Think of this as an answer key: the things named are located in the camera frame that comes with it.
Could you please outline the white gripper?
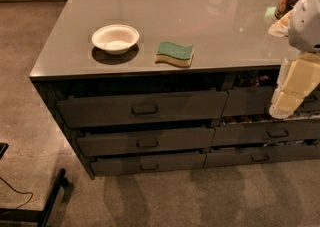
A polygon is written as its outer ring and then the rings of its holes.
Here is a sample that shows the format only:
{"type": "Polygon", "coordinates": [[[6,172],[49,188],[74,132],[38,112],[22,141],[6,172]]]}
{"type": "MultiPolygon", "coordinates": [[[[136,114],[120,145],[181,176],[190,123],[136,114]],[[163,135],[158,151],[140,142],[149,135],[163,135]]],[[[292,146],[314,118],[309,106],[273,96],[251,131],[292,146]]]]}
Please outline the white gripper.
{"type": "Polygon", "coordinates": [[[320,0],[298,0],[291,12],[271,25],[268,33],[288,35],[289,44],[301,52],[281,65],[269,114],[276,119],[291,116],[320,84],[320,0]]]}

